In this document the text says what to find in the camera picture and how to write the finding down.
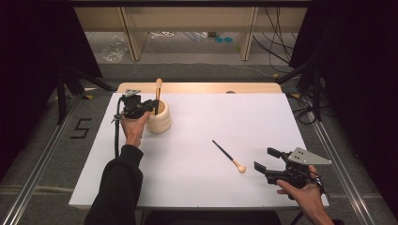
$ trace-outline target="white table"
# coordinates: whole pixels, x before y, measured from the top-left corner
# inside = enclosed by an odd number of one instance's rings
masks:
[[[120,93],[115,93],[102,120],[69,205],[91,206],[98,194],[106,163],[115,157],[115,125],[111,124]],[[154,94],[141,94],[142,100]],[[140,148],[144,181],[138,207],[199,209],[274,209],[295,207],[278,195],[277,186],[253,168],[257,161],[271,170],[284,162],[267,154],[268,147],[290,152],[306,148],[284,94],[162,94],[173,119],[169,130],[147,130]],[[237,167],[212,142],[216,141],[240,164]],[[124,143],[120,130],[120,146]]]

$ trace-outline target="floor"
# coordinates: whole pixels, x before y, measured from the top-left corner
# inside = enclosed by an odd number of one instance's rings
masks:
[[[295,44],[297,34],[283,33],[283,43],[286,48],[282,48],[277,44],[272,44],[268,38],[272,38],[274,34],[255,34],[255,38],[266,48],[271,48],[275,55],[266,52],[255,41],[251,47],[251,54],[248,61],[240,59],[239,47],[237,45],[237,34],[235,33],[220,33],[216,41],[214,37],[201,37],[202,32],[194,34],[192,32],[178,32],[178,33],[162,33],[154,32],[149,34],[143,54],[139,61],[131,61],[129,51],[122,54],[121,58],[113,60],[120,60],[120,62],[110,62],[104,58],[104,50],[109,48],[110,43],[117,37],[120,43],[125,39],[123,33],[99,33],[87,32],[87,39],[92,47],[93,53],[99,64],[131,64],[131,65],[151,65],[151,64],[204,64],[204,65],[226,65],[236,69],[237,72],[252,70],[264,76],[274,78],[275,76],[283,76],[291,68],[286,67],[284,61],[289,60],[285,50],[291,53],[291,49]],[[257,65],[272,65],[273,70],[264,72],[257,69]],[[110,83],[113,81],[110,74],[103,74],[104,79]],[[294,83],[298,78],[292,79],[282,86],[284,92],[294,92]],[[84,87],[92,88],[89,83],[85,83]],[[98,101],[94,100],[90,103],[82,104],[74,103],[79,99],[69,99],[69,105],[76,105],[76,112],[81,109],[91,109],[89,107],[106,107],[103,104],[109,97],[100,90],[94,93]],[[299,103],[294,99],[289,99],[292,110],[300,107]],[[21,209],[23,214],[19,215],[17,222],[20,224],[80,224],[86,212],[72,209],[66,203],[73,191],[74,186],[71,186],[70,180],[78,177],[69,176],[69,174],[79,174],[78,171],[84,166],[84,157],[77,157],[79,154],[70,152],[70,146],[63,146],[62,140],[60,142],[49,142],[53,139],[53,135],[57,134],[61,137],[63,132],[59,130],[56,124],[56,96],[49,100],[49,111],[47,115],[43,115],[42,121],[38,126],[37,132],[31,137],[30,146],[26,151],[22,151],[16,159],[13,168],[10,169],[8,175],[0,183],[0,220],[5,220],[7,211],[12,210],[14,203],[18,201],[20,191],[26,187],[26,180],[33,170],[35,170],[36,163],[43,160],[47,163],[47,168],[42,176],[38,179],[36,184],[32,184],[34,194],[29,196],[28,204]],[[302,125],[298,122],[302,136],[306,144],[322,149],[321,154],[326,154],[326,157],[333,158],[337,161],[337,166],[334,167],[334,172],[330,174],[328,186],[331,190],[330,197],[332,198],[333,206],[329,212],[335,218],[345,219],[346,224],[398,224],[393,215],[390,213],[387,205],[385,205],[383,198],[378,194],[375,185],[369,179],[366,171],[361,167],[360,162],[352,154],[349,140],[344,136],[344,131],[338,123],[338,118],[332,116],[332,111],[323,112],[325,120],[322,123],[314,123],[310,126]],[[95,115],[93,110],[93,118],[101,119],[100,115]],[[87,145],[87,150],[82,154],[89,153],[89,142],[83,142],[81,145]],[[43,159],[42,153],[49,151],[49,158],[47,161]],[[80,163],[81,167],[73,168],[68,165],[58,168],[56,164],[61,164],[62,160],[73,160]],[[297,210],[287,212],[279,212],[280,219],[283,224],[290,224],[292,218],[296,215]],[[305,218],[300,221],[300,224],[309,224]]]

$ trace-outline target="gray floor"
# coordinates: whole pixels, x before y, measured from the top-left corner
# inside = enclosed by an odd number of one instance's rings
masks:
[[[118,86],[127,81],[151,80],[162,75],[170,81],[174,81],[173,79],[179,81],[223,81],[230,77],[234,81],[242,82],[271,82],[274,74],[282,76],[283,73],[273,69],[269,63],[279,70],[291,69],[275,56],[269,58],[269,55],[255,42],[252,45],[249,60],[241,61],[237,36],[234,33],[221,33],[222,38],[233,39],[232,42],[224,41],[222,43],[214,41],[214,38],[202,38],[194,41],[191,33],[182,32],[175,33],[172,37],[151,38],[148,36],[140,61],[132,62],[128,53],[120,63],[113,64],[102,59],[101,52],[115,35],[124,38],[120,33],[87,33],[93,53],[102,70],[104,81],[112,86]],[[269,48],[269,41],[266,41],[263,34],[255,36]],[[291,34],[283,34],[283,41],[292,47],[295,43]],[[285,57],[283,49],[276,47],[273,46],[273,51],[280,57]],[[297,80],[297,78],[292,79],[284,84],[283,90],[285,92],[294,91]],[[69,106],[75,106],[73,113],[65,124],[65,130],[60,134],[60,140],[55,145],[54,153],[38,180],[34,194],[24,208],[19,224],[82,224],[84,221],[86,211],[68,206],[69,197],[89,154],[112,93],[98,89],[89,82],[82,81],[82,83],[87,88],[85,94],[90,96],[90,99],[72,98],[68,100]],[[301,107],[292,98],[289,99],[289,103],[292,110]],[[48,111],[42,115],[36,132],[30,137],[29,144],[19,154],[0,183],[0,220],[2,221],[6,218],[7,211],[11,209],[10,207],[15,202],[22,186],[34,170],[43,150],[46,149],[52,138],[53,132],[57,129],[55,95],[49,99],[48,106]],[[349,140],[344,135],[333,111],[331,109],[323,110],[322,118],[323,122],[318,124],[303,125],[298,122],[306,146],[322,157],[328,156],[325,142],[319,138],[316,129],[316,126],[323,126],[344,164],[349,179],[355,185],[354,188],[359,193],[360,199],[363,200],[364,207],[369,210],[371,222],[367,224],[398,224],[360,161],[354,156]],[[90,119],[81,121],[85,128],[89,128],[89,131],[84,139],[72,139],[72,137],[84,135],[83,130],[75,130],[81,119]],[[323,177],[330,196],[330,207],[327,209],[330,216],[344,220],[345,224],[366,224],[363,219],[358,217],[356,207],[350,201],[350,194],[342,185],[339,173],[330,167],[321,166],[317,169]],[[290,224],[299,211],[286,209],[277,212],[283,224]],[[298,224],[310,223],[302,218]]]

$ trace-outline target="cable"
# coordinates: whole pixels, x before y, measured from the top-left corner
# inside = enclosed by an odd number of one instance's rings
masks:
[[[298,120],[303,125],[310,125],[310,124],[312,124],[312,123],[314,123],[316,121],[315,118],[313,120],[311,120],[310,122],[306,122],[306,121],[302,120],[302,117],[304,115],[306,115],[307,113],[310,113],[310,112],[313,111],[313,107],[311,107],[307,102],[305,102],[304,100],[301,99],[303,95],[300,95],[300,97],[294,97],[291,94],[286,94],[286,95],[287,95],[288,98],[296,99],[297,102],[298,102],[298,105],[300,107],[302,107],[302,109],[298,109],[298,110],[292,111],[293,114],[298,113],[297,115],[295,115],[295,119],[296,120]]]
[[[120,119],[121,119],[121,114],[119,112],[120,109],[120,102],[124,99],[124,95],[120,97],[119,101],[117,102],[117,109],[116,109],[116,115],[114,116],[114,121],[115,121],[115,158],[119,157],[119,125],[120,125]]]
[[[271,40],[269,37],[267,37],[267,36],[266,36],[266,34],[264,34],[264,32],[263,32],[263,36],[264,36],[264,38],[266,38],[267,40],[269,40],[269,41],[271,41],[271,42],[272,42],[272,40]],[[292,48],[292,47],[290,47],[290,46],[285,46],[285,45],[283,45],[283,44],[281,44],[281,43],[278,43],[278,42],[274,42],[274,44],[276,44],[276,45],[280,45],[280,46],[282,46],[282,47],[284,47],[284,48],[288,48],[288,49],[291,49],[291,50],[293,50],[293,48]]]
[[[261,74],[263,74],[263,75],[266,75],[266,76],[268,76],[268,77],[271,77],[271,78],[273,78],[273,76],[272,76],[272,75],[269,75],[269,74],[267,74],[267,73],[263,73],[263,72],[261,72],[261,71],[259,71],[259,70],[255,69],[255,68],[237,67],[237,66],[234,66],[234,65],[227,65],[227,66],[229,66],[229,67],[233,67],[233,68],[240,68],[240,69],[246,69],[246,70],[252,70],[252,71],[256,71],[256,72],[258,72],[258,73],[261,73]]]
[[[273,55],[276,56],[277,58],[279,58],[279,59],[281,59],[282,61],[284,61],[286,64],[289,63],[289,62],[286,61],[285,59],[281,58],[278,54],[276,54],[275,52],[273,52],[271,49],[268,49],[267,47],[265,47],[264,45],[262,45],[262,44],[255,38],[255,36],[253,36],[253,39],[255,40],[255,42],[257,42],[257,43],[260,45],[260,47],[261,47],[262,49],[264,49],[265,51],[267,51],[267,52],[273,54]]]
[[[286,57],[288,58],[288,60],[290,60],[291,55],[290,55],[289,51],[286,49],[286,47],[285,47],[285,45],[283,43],[283,38],[282,38],[282,29],[281,29],[281,24],[280,24],[280,21],[279,21],[281,9],[279,7],[276,8],[277,21],[276,21],[275,25],[274,25],[272,19],[270,18],[268,10],[267,10],[266,7],[265,7],[265,11],[267,13],[268,19],[271,22],[272,28],[274,30],[274,37],[272,38],[271,46],[272,46],[272,43],[274,43],[275,36],[277,36],[279,38],[280,42],[283,45],[283,50],[284,50],[284,53],[286,54]]]
[[[308,177],[308,175],[305,174],[305,173],[303,173],[303,172],[296,171],[296,170],[295,170],[295,172],[304,174],[305,176]],[[315,175],[315,178],[312,178],[311,176],[310,176],[309,178],[310,178],[310,181],[311,181],[312,183],[316,183],[316,185],[319,187],[319,192],[321,193],[321,195],[324,194],[324,193],[326,193],[326,192],[325,192],[325,186],[324,186],[324,184],[323,184],[323,181],[322,181],[321,177],[320,177],[316,172],[310,171],[310,173],[312,173],[312,174]],[[304,216],[304,213],[303,213],[302,211],[300,211],[300,212],[295,216],[295,218],[294,218],[293,221],[290,223],[290,225],[296,225],[296,224],[299,222],[299,220],[302,218],[302,216]]]

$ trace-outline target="wooden stick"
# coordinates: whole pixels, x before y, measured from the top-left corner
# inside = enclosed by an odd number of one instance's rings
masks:
[[[159,100],[161,99],[161,85],[163,84],[163,81],[161,78],[158,78],[156,80],[156,107],[155,107],[155,116],[158,114],[159,111]]]
[[[234,162],[234,164],[237,166],[237,169],[239,170],[240,173],[246,172],[246,167],[245,166],[240,165],[236,160],[234,160],[231,156],[229,156],[229,154],[227,152],[225,152],[225,150],[223,150],[221,146],[219,146],[216,142],[214,142],[214,140],[212,140],[212,141],[213,141],[214,144],[216,144],[217,147],[220,148],[220,150],[222,150],[225,153],[225,155],[229,159],[231,159],[232,162]]]

